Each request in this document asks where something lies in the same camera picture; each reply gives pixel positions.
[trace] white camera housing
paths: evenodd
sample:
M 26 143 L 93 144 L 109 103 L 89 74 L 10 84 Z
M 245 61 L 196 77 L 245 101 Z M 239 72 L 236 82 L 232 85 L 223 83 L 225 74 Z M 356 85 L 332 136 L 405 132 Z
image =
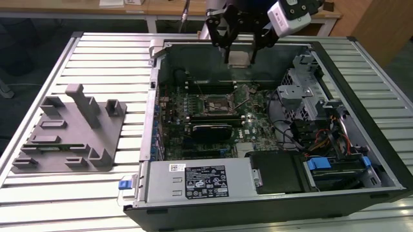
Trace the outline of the white camera housing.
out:
M 268 15 L 275 33 L 279 37 L 284 37 L 287 35 L 294 34 L 303 27 L 306 27 L 311 22 L 311 16 L 308 13 L 304 16 L 294 20 L 288 20 L 284 17 L 283 9 L 282 9 L 279 2 L 276 2 L 271 6 L 270 10 L 267 11 L 267 15 Z

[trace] power supply label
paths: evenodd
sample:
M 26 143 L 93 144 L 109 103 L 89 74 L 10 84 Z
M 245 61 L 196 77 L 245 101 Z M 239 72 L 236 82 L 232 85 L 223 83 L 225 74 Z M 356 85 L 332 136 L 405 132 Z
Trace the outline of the power supply label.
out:
M 228 196 L 224 166 L 185 168 L 185 197 L 188 199 Z

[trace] motherboard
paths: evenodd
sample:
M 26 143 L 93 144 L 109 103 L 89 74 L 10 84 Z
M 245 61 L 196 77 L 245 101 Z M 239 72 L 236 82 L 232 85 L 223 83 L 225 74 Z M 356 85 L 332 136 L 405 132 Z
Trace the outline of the motherboard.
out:
M 278 149 L 266 113 L 268 90 L 256 83 L 185 84 L 161 89 L 165 160 L 236 158 Z

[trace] slotted aluminum table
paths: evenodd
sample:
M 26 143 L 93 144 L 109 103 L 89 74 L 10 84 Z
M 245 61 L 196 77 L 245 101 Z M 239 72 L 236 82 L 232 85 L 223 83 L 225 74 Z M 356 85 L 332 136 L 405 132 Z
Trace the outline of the slotted aluminum table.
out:
M 33 105 L 0 158 L 0 231 L 136 232 L 139 225 L 117 204 L 117 181 L 137 172 L 151 68 L 151 39 L 196 39 L 196 35 L 84 33 L 72 37 Z M 413 171 L 413 105 L 358 42 L 343 37 L 288 37 L 319 41 L 398 155 Z M 105 173 L 13 174 L 9 170 L 29 136 L 44 96 L 64 95 L 69 83 L 81 83 L 96 101 L 118 99 L 128 105 L 116 166 Z M 334 87 L 326 83 L 334 95 Z M 124 191 L 131 200 L 133 191 Z M 411 231 L 413 198 L 374 205 L 347 217 L 208 228 L 197 231 Z

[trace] green circuit board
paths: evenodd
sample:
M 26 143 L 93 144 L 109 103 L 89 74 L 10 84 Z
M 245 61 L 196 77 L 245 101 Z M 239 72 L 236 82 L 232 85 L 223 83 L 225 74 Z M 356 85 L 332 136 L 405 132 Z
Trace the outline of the green circuit board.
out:
M 180 88 L 169 88 L 168 93 L 161 104 L 165 160 L 188 159 L 184 153 L 189 151 L 219 151 L 220 158 L 235 158 L 236 143 L 251 143 L 256 151 L 278 149 L 264 112 L 267 90 L 256 90 L 255 85 L 244 84 L 231 94 L 191 95 Z M 243 118 L 243 125 L 232 128 L 229 139 L 213 144 L 193 143 L 189 136 L 191 125 L 184 123 L 185 117 L 229 114 L 237 114 Z

